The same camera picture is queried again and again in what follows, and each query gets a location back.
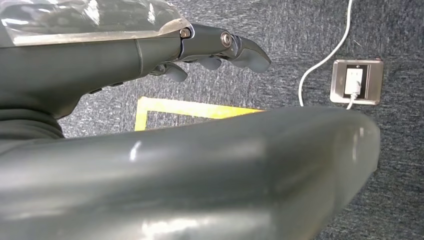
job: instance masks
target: transparent plastic cover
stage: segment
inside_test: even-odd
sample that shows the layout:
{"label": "transparent plastic cover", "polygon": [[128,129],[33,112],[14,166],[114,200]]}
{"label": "transparent plastic cover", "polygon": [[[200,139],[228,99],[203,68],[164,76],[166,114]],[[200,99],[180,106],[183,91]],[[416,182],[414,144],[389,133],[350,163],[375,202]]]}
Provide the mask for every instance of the transparent plastic cover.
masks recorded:
{"label": "transparent plastic cover", "polygon": [[141,39],[190,23],[164,0],[0,0],[15,46]]}

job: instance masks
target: robotic hand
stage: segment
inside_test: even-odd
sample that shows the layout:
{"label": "robotic hand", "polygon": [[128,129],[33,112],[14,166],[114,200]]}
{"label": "robotic hand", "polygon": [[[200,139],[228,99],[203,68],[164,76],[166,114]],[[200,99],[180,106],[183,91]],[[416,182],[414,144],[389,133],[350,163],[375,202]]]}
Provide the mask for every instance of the robotic hand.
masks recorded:
{"label": "robotic hand", "polygon": [[216,70],[227,60],[257,73],[271,63],[252,40],[190,24],[162,0],[5,1],[0,19],[0,109],[56,119],[106,86],[148,74],[182,82],[177,62]]}

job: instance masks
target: floor outlet box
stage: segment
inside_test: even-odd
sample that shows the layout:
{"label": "floor outlet box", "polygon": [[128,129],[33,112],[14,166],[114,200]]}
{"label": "floor outlet box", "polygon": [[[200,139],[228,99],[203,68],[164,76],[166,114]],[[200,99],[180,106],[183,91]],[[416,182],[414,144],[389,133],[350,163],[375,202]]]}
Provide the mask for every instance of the floor outlet box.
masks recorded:
{"label": "floor outlet box", "polygon": [[381,60],[336,60],[333,65],[330,100],[333,103],[348,104],[346,79],[357,78],[361,82],[360,94],[354,104],[377,105],[383,84],[384,64]]}

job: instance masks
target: gray carpet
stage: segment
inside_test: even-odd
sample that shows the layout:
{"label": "gray carpet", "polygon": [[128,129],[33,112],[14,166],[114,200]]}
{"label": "gray carpet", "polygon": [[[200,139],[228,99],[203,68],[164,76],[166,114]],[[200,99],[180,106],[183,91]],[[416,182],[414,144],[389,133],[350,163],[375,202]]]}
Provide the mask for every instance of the gray carpet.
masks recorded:
{"label": "gray carpet", "polygon": [[[297,106],[302,74],[325,57],[345,28],[348,0],[173,0],[193,23],[227,28],[257,41],[273,60],[254,74],[225,63],[218,71],[182,65],[184,83],[146,77],[87,95],[61,120],[68,137],[134,129],[141,96],[273,109]],[[385,62],[382,101],[355,109],[378,122],[382,151],[378,171],[352,203],[316,237],[318,240],[424,239],[424,1],[355,0],[350,35],[336,57],[304,86],[307,105],[329,101],[335,59]],[[150,128],[203,121],[151,113]]]}

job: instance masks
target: white plug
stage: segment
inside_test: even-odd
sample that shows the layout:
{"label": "white plug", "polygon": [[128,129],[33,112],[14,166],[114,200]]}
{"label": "white plug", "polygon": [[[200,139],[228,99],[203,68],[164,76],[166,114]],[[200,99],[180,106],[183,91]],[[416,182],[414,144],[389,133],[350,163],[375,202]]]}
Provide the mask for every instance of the white plug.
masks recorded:
{"label": "white plug", "polygon": [[362,74],[364,70],[361,68],[348,68],[346,74],[346,84],[344,94],[356,95],[361,94]]}

